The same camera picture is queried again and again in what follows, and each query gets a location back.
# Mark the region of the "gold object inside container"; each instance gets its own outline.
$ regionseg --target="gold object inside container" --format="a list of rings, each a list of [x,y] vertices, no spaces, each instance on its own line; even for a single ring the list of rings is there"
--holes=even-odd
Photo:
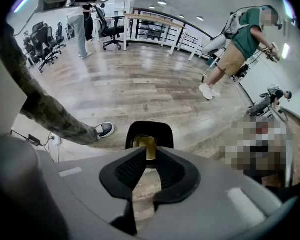
[[[146,159],[156,159],[157,140],[154,137],[137,135],[134,138],[133,147],[146,147]]]

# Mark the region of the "black sneaker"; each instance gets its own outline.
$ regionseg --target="black sneaker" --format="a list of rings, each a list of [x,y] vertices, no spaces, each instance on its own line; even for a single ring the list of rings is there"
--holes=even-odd
[[[103,139],[109,137],[115,131],[115,125],[110,122],[99,123],[95,126],[98,138]]]

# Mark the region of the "wooden floor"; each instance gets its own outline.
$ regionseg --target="wooden floor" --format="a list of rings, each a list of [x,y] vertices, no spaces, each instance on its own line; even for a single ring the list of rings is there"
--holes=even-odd
[[[237,85],[224,77],[216,88],[222,97],[206,100],[199,91],[206,61],[167,47],[131,43],[127,51],[116,46],[102,49],[102,43],[87,43],[93,55],[79,58],[77,44],[68,41],[54,65],[37,67],[30,72],[41,86],[82,122],[94,126],[102,122],[116,125],[116,132],[99,141],[98,148],[81,146],[63,140],[57,149],[49,142],[50,153],[58,161],[70,161],[111,154],[125,149],[126,136],[135,121],[168,124],[178,150],[211,157],[218,151],[213,136],[242,117],[245,103]],[[32,134],[42,143],[49,132],[19,115],[14,129]],[[160,191],[160,178],[147,170],[133,192],[134,214],[138,229],[145,227],[154,215],[153,195]]]

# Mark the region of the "table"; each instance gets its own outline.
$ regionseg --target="table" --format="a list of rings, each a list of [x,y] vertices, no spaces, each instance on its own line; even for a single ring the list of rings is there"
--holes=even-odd
[[[177,46],[177,42],[178,42],[178,38],[180,36],[180,33],[183,29],[183,26],[180,24],[177,24],[175,22],[172,21],[168,21],[159,17],[154,17],[154,16],[148,16],[148,15],[141,15],[141,14],[132,14],[132,13],[126,13],[124,14],[124,37],[123,37],[123,50],[126,51],[127,50],[127,34],[128,34],[128,27],[129,27],[129,19],[136,19],[136,20],[142,20],[142,21],[151,21],[151,22],[157,22],[157,23],[161,23],[170,27],[175,27],[178,28],[178,31],[175,35],[175,40],[171,46],[170,52],[169,54],[172,55],[176,46]],[[167,38],[168,35],[168,30],[169,28],[166,27],[164,34],[163,34],[163,38],[161,41],[161,47],[164,46],[165,40]]]

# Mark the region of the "khaki shorts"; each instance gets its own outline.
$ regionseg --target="khaki shorts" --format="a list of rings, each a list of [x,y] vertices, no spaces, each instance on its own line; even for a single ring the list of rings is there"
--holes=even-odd
[[[234,76],[245,62],[246,58],[231,41],[217,65],[226,75]]]

